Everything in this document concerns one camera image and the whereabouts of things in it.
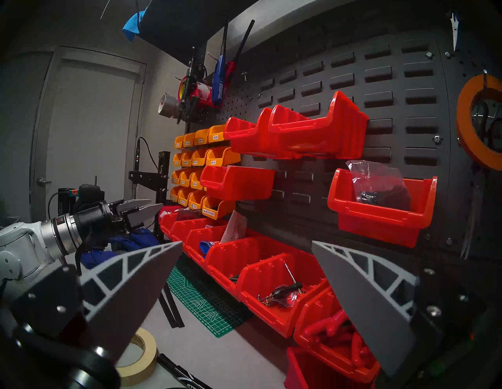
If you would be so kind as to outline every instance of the yellow storage bin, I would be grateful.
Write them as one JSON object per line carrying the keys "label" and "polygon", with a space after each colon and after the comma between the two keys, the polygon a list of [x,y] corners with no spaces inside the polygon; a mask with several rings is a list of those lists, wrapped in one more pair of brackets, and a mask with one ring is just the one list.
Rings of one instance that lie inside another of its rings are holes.
{"label": "yellow storage bin", "polygon": [[178,204],[188,207],[188,195],[194,191],[192,188],[181,188],[178,192]]}
{"label": "yellow storage bin", "polygon": [[188,208],[201,209],[202,201],[206,198],[206,192],[203,190],[194,190],[188,195]]}
{"label": "yellow storage bin", "polygon": [[183,138],[185,136],[184,135],[180,135],[179,137],[176,137],[174,139],[174,148],[175,149],[182,149],[183,148]]}
{"label": "yellow storage bin", "polygon": [[183,169],[183,171],[180,174],[180,185],[184,186],[185,188],[190,187],[190,175],[195,172],[198,169]]}
{"label": "yellow storage bin", "polygon": [[210,149],[199,149],[192,154],[192,166],[204,166]]}
{"label": "yellow storage bin", "polygon": [[175,154],[173,157],[173,166],[181,166],[181,156],[183,153]]}
{"label": "yellow storage bin", "polygon": [[187,134],[183,137],[183,147],[192,147],[195,133]]}
{"label": "yellow storage bin", "polygon": [[230,146],[209,149],[206,157],[207,166],[227,166],[240,162],[240,154],[233,152]]}
{"label": "yellow storage bin", "polygon": [[223,131],[225,130],[225,126],[226,124],[220,124],[211,127],[209,129],[209,134],[207,135],[207,141],[209,143],[223,141]]}
{"label": "yellow storage bin", "polygon": [[202,213],[211,219],[218,219],[235,210],[235,201],[222,201],[207,196],[202,201]]}
{"label": "yellow storage bin", "polygon": [[195,133],[195,138],[193,140],[193,145],[198,146],[198,145],[205,145],[207,144],[207,134],[209,132],[208,128],[205,129],[200,129]]}
{"label": "yellow storage bin", "polygon": [[200,175],[201,174],[202,174],[202,169],[197,170],[190,175],[190,188],[198,189],[198,190],[202,190],[202,189],[205,190],[206,189],[200,184]]}
{"label": "yellow storage bin", "polygon": [[192,166],[192,154],[193,151],[187,151],[186,153],[183,153],[183,155],[181,156],[181,165],[184,168]]}
{"label": "yellow storage bin", "polygon": [[171,200],[174,201],[175,203],[178,202],[178,194],[183,188],[182,186],[175,186],[173,189],[171,189]]}

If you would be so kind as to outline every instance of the duct tape roll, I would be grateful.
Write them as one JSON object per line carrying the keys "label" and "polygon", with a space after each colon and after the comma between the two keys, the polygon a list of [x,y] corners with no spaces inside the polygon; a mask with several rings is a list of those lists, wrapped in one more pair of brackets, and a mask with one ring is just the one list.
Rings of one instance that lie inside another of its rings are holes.
{"label": "duct tape roll", "polygon": [[157,365],[157,344],[150,332],[143,328],[138,328],[136,334],[131,339],[131,343],[139,346],[143,350],[141,358],[133,364],[124,367],[117,367],[120,375],[121,386],[132,386],[146,380],[155,370]]}
{"label": "duct tape roll", "polygon": [[164,93],[159,103],[159,114],[165,117],[175,117],[177,102],[176,98]]}

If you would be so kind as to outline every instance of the door handle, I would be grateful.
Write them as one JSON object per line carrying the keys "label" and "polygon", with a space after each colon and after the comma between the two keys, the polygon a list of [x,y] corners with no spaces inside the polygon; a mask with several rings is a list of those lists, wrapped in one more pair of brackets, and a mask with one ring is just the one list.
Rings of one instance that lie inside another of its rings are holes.
{"label": "door handle", "polygon": [[44,185],[51,184],[51,183],[52,183],[52,181],[45,181],[43,177],[37,178],[37,185],[38,186],[44,186]]}

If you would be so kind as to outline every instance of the plastic bag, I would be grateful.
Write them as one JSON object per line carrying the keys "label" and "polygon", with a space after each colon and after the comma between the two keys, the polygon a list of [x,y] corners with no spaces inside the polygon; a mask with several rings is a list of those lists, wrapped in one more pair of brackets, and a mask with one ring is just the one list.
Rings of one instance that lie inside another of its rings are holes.
{"label": "plastic bag", "polygon": [[411,196],[399,169],[369,161],[347,161],[358,203],[410,210]]}

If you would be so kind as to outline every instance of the masking tape roll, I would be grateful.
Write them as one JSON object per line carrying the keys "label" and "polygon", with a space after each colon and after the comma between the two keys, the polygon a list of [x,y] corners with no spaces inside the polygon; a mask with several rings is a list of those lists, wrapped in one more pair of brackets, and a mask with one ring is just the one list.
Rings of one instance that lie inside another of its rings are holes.
{"label": "masking tape roll", "polygon": [[157,344],[150,332],[139,328],[131,339],[131,343],[143,350],[141,358],[129,366],[117,367],[121,386],[132,386],[146,380],[157,365]]}

